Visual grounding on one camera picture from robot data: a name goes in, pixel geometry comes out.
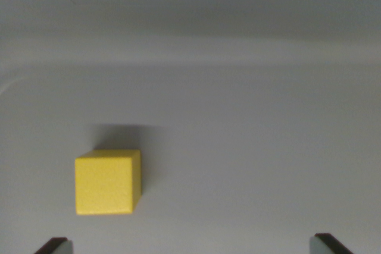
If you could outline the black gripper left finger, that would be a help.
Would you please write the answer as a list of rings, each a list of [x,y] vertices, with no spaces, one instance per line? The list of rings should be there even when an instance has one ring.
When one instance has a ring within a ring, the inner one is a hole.
[[[41,246],[35,254],[72,254],[73,242],[66,237],[53,237]]]

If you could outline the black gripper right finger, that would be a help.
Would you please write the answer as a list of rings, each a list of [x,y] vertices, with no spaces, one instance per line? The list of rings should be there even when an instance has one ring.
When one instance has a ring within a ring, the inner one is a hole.
[[[310,254],[353,254],[330,233],[316,233],[310,238]]]

